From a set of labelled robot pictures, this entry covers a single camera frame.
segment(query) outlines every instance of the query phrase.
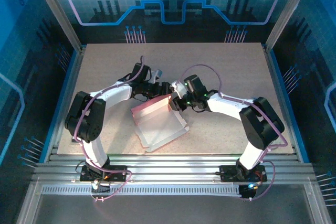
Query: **pink cable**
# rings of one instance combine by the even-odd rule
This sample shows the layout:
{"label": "pink cable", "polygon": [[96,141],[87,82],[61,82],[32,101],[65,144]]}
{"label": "pink cable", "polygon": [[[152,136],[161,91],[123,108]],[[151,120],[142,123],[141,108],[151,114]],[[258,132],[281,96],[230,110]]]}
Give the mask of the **pink cable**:
{"label": "pink cable", "polygon": [[[75,132],[73,133],[73,137],[74,137],[75,141],[78,142],[78,143],[80,144],[81,149],[82,149],[82,151],[83,151],[84,156],[85,156],[86,159],[90,159],[90,157],[88,156],[87,152],[86,152],[85,149],[84,149],[84,146],[83,146],[83,144],[82,144],[82,140],[79,140],[79,139],[77,138],[80,124],[82,123],[83,118],[84,118],[86,112],[89,110],[91,104],[94,102],[94,100],[95,100],[97,97],[101,96],[102,94],[104,94],[105,92],[107,92],[107,91],[109,91],[109,90],[111,90],[111,89],[118,88],[118,87],[120,87],[120,86],[122,86],[122,85],[125,85],[125,84],[127,84],[127,83],[133,81],[135,78],[137,78],[137,77],[139,76],[139,74],[141,73],[141,71],[142,71],[142,69],[143,69],[143,66],[144,66],[143,56],[140,57],[140,61],[141,61],[141,67],[140,67],[138,73],[136,73],[136,75],[135,75],[133,78],[131,78],[130,80],[128,80],[128,81],[126,81],[126,82],[123,82],[123,83],[120,84],[120,85],[119,85],[119,84],[117,84],[117,85],[112,85],[112,86],[110,86],[110,87],[107,87],[107,88],[103,89],[102,91],[100,91],[99,93],[97,93],[97,94],[96,94],[96,95],[95,95],[95,96],[88,102],[88,104],[87,104],[86,107],[84,108],[84,110],[83,110],[83,112],[82,112],[82,115],[80,116],[80,118],[79,118],[79,120],[78,120],[78,123],[77,123],[77,125],[76,125]],[[131,172],[130,170],[108,170],[108,169],[101,168],[101,167],[97,166],[97,165],[94,164],[94,163],[92,163],[92,166],[95,167],[95,168],[97,168],[97,169],[99,169],[99,170],[101,170],[102,172],[106,172],[106,173],[129,173],[129,174],[130,174],[130,176],[126,179],[126,181],[125,181],[125,182],[124,182],[124,183],[123,183],[123,184],[122,184],[122,185],[121,185],[121,186],[120,186],[120,187],[119,187],[113,194],[111,194],[111,195],[108,196],[108,197],[101,198],[101,199],[96,198],[95,200],[104,201],[104,200],[106,200],[106,199],[109,199],[109,198],[113,197],[116,193],[118,193],[118,192],[119,192],[119,191],[120,191],[120,190],[127,184],[127,182],[128,182],[128,181],[131,179],[131,177],[132,177],[132,172]]]}
{"label": "pink cable", "polygon": [[282,133],[278,130],[278,128],[273,124],[273,122],[270,120],[270,118],[256,105],[254,105],[253,103],[250,103],[248,101],[242,100],[242,99],[238,99],[238,98],[232,98],[232,97],[226,97],[223,95],[223,93],[221,92],[222,89],[222,79],[219,75],[219,73],[212,68],[211,66],[207,65],[207,64],[196,64],[193,65],[189,68],[187,68],[183,74],[180,76],[178,82],[181,82],[182,77],[185,75],[185,73],[190,70],[191,68],[197,67],[197,66],[204,66],[207,68],[210,68],[211,70],[213,70],[215,72],[215,74],[217,75],[218,79],[219,79],[219,88],[218,88],[218,93],[220,95],[220,97],[222,99],[228,100],[228,101],[232,101],[232,102],[239,102],[242,104],[246,104],[246,105],[250,105],[252,106],[254,109],[256,109],[264,118],[265,120],[270,124],[270,126],[272,127],[272,129],[277,133],[277,135],[281,138],[281,140],[283,141],[283,144],[274,144],[274,145],[270,145],[269,147],[267,147],[264,152],[262,153],[261,157],[259,158],[259,161],[262,161],[263,158],[265,157],[265,155],[267,154],[267,152],[269,150],[271,150],[272,148],[278,148],[278,147],[286,147],[288,145],[287,140],[284,138],[284,136],[282,135]]}

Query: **metal post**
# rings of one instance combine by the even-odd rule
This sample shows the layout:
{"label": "metal post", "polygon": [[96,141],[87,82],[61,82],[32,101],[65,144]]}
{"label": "metal post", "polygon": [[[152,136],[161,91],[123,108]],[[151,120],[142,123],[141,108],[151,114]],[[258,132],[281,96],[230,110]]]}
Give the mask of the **metal post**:
{"label": "metal post", "polygon": [[81,43],[76,35],[75,30],[73,29],[67,15],[65,14],[63,8],[59,4],[58,0],[46,0],[47,4],[49,5],[51,11],[53,12],[54,16],[56,17],[58,23],[60,24],[61,28],[63,29],[64,33],[68,37],[71,45],[75,49],[76,52],[79,52],[81,49]]}
{"label": "metal post", "polygon": [[300,0],[288,0],[287,4],[283,8],[276,24],[274,25],[273,30],[271,31],[267,41],[266,41],[266,48],[268,51],[271,51],[274,47],[275,43],[277,42],[278,38],[280,37],[282,31],[284,30],[288,20],[292,16],[293,12],[295,11],[296,7],[298,6]]}

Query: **black cable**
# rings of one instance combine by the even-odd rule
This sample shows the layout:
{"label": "black cable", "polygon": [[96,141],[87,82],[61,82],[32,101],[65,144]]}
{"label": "black cable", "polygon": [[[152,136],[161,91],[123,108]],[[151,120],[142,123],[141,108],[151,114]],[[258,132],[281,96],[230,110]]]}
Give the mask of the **black cable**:
{"label": "black cable", "polygon": [[85,161],[81,161],[81,162],[79,162],[79,163],[76,165],[76,168],[75,168],[76,173],[80,173],[80,172],[77,171],[77,168],[79,167],[79,165],[80,165],[81,163],[84,163],[84,162],[85,162]]}
{"label": "black cable", "polygon": [[194,107],[191,107],[193,111],[195,111],[196,113],[202,113],[204,112],[205,110],[195,110]]}
{"label": "black cable", "polygon": [[151,67],[148,67],[148,69],[149,69],[150,77],[149,77],[149,80],[144,80],[146,82],[149,82],[152,79],[152,69],[151,69]]}

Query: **aluminum frame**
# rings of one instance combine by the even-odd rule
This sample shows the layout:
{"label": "aluminum frame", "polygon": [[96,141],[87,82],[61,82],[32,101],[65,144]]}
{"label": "aluminum frame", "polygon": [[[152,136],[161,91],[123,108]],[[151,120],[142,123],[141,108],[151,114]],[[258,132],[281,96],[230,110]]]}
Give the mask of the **aluminum frame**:
{"label": "aluminum frame", "polygon": [[[75,34],[69,20],[57,0],[46,0],[57,17],[64,32],[69,38],[73,47],[80,51],[81,45]],[[289,17],[295,10],[295,6],[300,0],[289,0],[282,11],[270,37],[267,40],[268,55],[270,49],[274,46],[280,36]],[[273,79],[276,79],[274,72],[271,73]],[[68,90],[73,90],[77,76],[71,75]],[[68,108],[70,100],[64,100],[63,105]],[[280,105],[284,109],[284,116],[287,117],[286,108],[283,106],[283,99],[279,98]],[[50,146],[58,143],[60,138],[61,127],[57,127],[53,132]],[[331,223],[329,213],[323,202],[321,191],[318,187],[316,177],[311,164],[302,162],[302,155],[298,149],[295,139],[295,133],[289,127],[290,135],[298,153],[286,154],[269,154],[265,160],[272,160],[276,166],[277,176],[275,184],[304,184],[307,199],[316,223]],[[57,155],[57,146],[50,148],[48,162],[38,164],[32,176],[32,181],[28,188],[17,223],[33,223],[35,213],[39,204],[41,194],[45,193],[46,187],[68,186],[89,186],[88,183],[81,183],[79,174],[74,172],[79,161],[85,160],[83,155]],[[166,185],[166,186],[229,186],[235,183],[222,183],[219,176],[214,173],[218,170],[219,165],[234,165],[239,155],[113,155],[110,159],[113,164],[127,165],[134,171],[131,185]],[[268,174],[272,173],[272,167],[266,164]]]}
{"label": "aluminum frame", "polygon": [[270,52],[275,43],[277,42],[278,38],[280,37],[282,31],[284,30],[285,26],[287,25],[288,20],[292,16],[293,12],[295,11],[296,7],[298,6],[300,0],[288,0],[285,7],[283,8],[277,22],[275,23],[268,39],[266,41],[266,48],[268,52]]}
{"label": "aluminum frame", "polygon": [[64,12],[58,0],[46,0],[46,2],[49,5],[54,16],[56,17],[62,30],[68,37],[72,47],[75,49],[76,52],[79,52],[82,48],[81,42],[79,41],[79,38],[68,19],[68,16]]}

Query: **silver metal bar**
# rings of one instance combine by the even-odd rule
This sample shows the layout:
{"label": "silver metal bar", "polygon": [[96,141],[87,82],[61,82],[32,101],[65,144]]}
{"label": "silver metal bar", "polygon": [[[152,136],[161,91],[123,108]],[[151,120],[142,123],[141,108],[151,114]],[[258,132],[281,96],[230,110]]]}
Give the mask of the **silver metal bar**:
{"label": "silver metal bar", "polygon": [[333,222],[331,221],[317,182],[305,184],[304,188],[314,222],[316,224],[332,224]]}
{"label": "silver metal bar", "polygon": [[285,127],[287,128],[291,142],[294,145],[295,150],[297,151],[296,154],[298,156],[298,160],[300,162],[304,162],[302,153],[301,153],[301,150],[298,144],[298,140],[295,134],[295,130],[293,128],[293,125],[295,124],[295,122],[292,121],[288,107],[286,106],[285,94],[282,92],[281,85],[280,85],[281,77],[277,75],[275,63],[273,62],[270,51],[265,52],[265,58],[266,58],[267,65],[269,67],[269,72],[270,72],[270,75],[271,75],[271,78],[272,78],[272,81],[273,81],[273,84],[276,90],[276,94],[279,100],[281,112],[285,119],[284,120]]}
{"label": "silver metal bar", "polygon": [[328,171],[327,173],[325,173],[325,174],[321,174],[321,175],[318,175],[318,176],[316,176],[316,178],[320,178],[320,177],[323,177],[323,176],[331,176],[331,171]]}
{"label": "silver metal bar", "polygon": [[64,33],[66,34],[67,38],[69,39],[71,45],[76,52],[79,52],[81,49],[81,43],[62,6],[59,4],[58,0],[46,0],[46,2],[49,5],[54,16],[56,17],[61,28],[63,29]]}
{"label": "silver metal bar", "polygon": [[333,194],[322,194],[323,197],[326,197],[326,196],[335,196],[336,195],[336,192],[334,192]]}
{"label": "silver metal bar", "polygon": [[319,180],[319,182],[327,181],[327,180],[334,179],[334,178],[336,178],[336,177],[331,177],[331,178],[322,179],[322,180]]}
{"label": "silver metal bar", "polygon": [[328,188],[328,189],[323,189],[321,191],[330,191],[330,190],[336,190],[336,187],[334,187],[334,188]]}
{"label": "silver metal bar", "polygon": [[[84,155],[57,155],[57,149],[52,149],[50,161],[82,161],[85,160]],[[179,162],[235,162],[240,155],[109,155],[110,160],[113,162],[168,162],[178,164]],[[298,157],[295,154],[267,154],[264,160],[271,161],[298,161]]]}
{"label": "silver metal bar", "polygon": [[39,182],[30,183],[25,200],[22,204],[17,224],[34,223],[34,216],[41,197],[42,185]]}
{"label": "silver metal bar", "polygon": [[298,6],[300,0],[288,0],[285,7],[283,8],[277,22],[275,23],[267,41],[266,48],[268,51],[272,50],[278,38],[280,37],[282,31],[284,30],[288,20],[292,16],[296,7]]}
{"label": "silver metal bar", "polygon": [[332,181],[329,184],[320,185],[320,187],[323,187],[323,186],[335,186],[335,184],[336,184],[335,181]]}

